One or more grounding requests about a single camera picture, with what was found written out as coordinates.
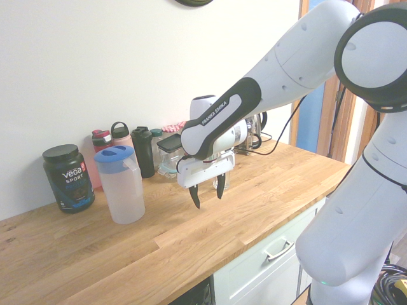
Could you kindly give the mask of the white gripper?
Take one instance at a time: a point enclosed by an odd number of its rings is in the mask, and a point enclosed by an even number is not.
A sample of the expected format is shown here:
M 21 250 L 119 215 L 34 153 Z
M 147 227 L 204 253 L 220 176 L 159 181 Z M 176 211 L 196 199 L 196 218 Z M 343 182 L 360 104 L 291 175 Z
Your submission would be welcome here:
M 189 188 L 191 199 L 195 206 L 200 209 L 197 184 L 217 177 L 217 198 L 221 199 L 225 186 L 224 173 L 233 170 L 234 166 L 235 153 L 233 151 L 225 152 L 208 163 L 195 158 L 188 158 L 181 160 L 178 165 L 177 182 L 181 187 Z

